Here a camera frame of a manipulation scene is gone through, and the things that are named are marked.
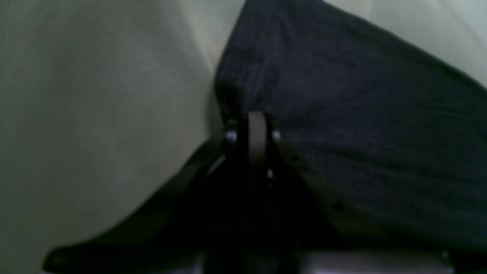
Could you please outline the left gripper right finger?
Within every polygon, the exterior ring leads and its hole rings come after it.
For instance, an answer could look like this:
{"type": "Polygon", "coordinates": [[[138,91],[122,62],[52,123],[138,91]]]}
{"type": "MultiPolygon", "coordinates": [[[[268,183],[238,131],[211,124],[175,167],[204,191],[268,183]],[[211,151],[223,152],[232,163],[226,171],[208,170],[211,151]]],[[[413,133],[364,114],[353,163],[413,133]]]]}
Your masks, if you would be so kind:
{"type": "Polygon", "coordinates": [[[249,182],[266,201],[276,274],[485,274],[486,253],[389,234],[320,178],[282,140],[273,118],[249,114],[249,182]]]}

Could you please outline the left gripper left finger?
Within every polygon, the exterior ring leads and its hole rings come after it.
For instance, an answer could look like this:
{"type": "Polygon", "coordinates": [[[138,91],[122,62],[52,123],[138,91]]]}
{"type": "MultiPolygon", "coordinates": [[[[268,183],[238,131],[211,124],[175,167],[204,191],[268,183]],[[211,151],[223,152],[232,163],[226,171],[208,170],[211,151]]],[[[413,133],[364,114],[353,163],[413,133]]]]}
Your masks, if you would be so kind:
{"type": "Polygon", "coordinates": [[[202,269],[209,250],[240,228],[249,119],[229,119],[179,172],[121,222],[55,248],[44,274],[163,274],[202,269]]]}

